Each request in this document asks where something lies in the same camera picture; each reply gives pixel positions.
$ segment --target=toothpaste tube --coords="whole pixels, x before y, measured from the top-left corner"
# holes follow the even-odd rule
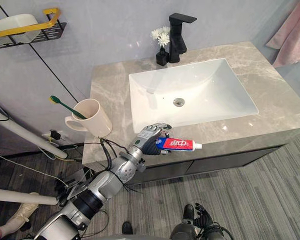
[[[159,137],[155,141],[155,145],[159,149],[171,151],[193,152],[195,149],[202,149],[202,144],[195,143],[193,140],[181,140],[177,138]]]

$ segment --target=gray marble countertop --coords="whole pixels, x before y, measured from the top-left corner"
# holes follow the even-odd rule
[[[203,144],[203,148],[194,152],[146,156],[147,166],[268,147],[271,141],[267,143],[266,139],[252,137],[300,129],[298,95],[251,42],[240,42],[191,50],[180,55],[180,62],[168,63],[163,67],[156,64],[155,57],[96,66],[92,74],[90,97],[100,102],[113,123],[113,130],[106,138],[127,146],[135,137],[129,74],[220,58],[228,61],[253,99],[259,114],[175,127],[170,132],[171,137],[194,140]],[[98,138],[87,133],[85,143],[94,142],[99,142]],[[106,164],[100,145],[85,145],[82,164],[99,171],[102,166],[98,163]]]

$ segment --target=toothbrush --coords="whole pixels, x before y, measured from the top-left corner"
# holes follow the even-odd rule
[[[60,101],[59,98],[57,98],[56,96],[51,95],[49,100],[51,102],[53,102],[54,104],[61,104],[62,106],[64,106],[66,109],[70,110],[74,115],[76,115],[78,118],[81,119],[87,119],[85,116],[83,116],[80,112],[72,109],[71,107],[69,107],[68,105],[64,104],[62,101]]]

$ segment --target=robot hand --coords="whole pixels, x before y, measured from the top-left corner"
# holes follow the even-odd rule
[[[160,155],[161,149],[157,148],[156,140],[161,135],[169,136],[169,130],[172,127],[166,123],[156,123],[146,126],[142,131],[133,139],[131,146],[135,146],[145,155]]]

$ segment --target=mug handle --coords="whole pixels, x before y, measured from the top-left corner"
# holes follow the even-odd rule
[[[72,116],[66,116],[64,118],[65,125],[68,126],[68,128],[79,131],[79,132],[88,132],[88,129],[86,129],[84,126],[82,126],[79,122],[77,122],[75,119],[73,119]]]

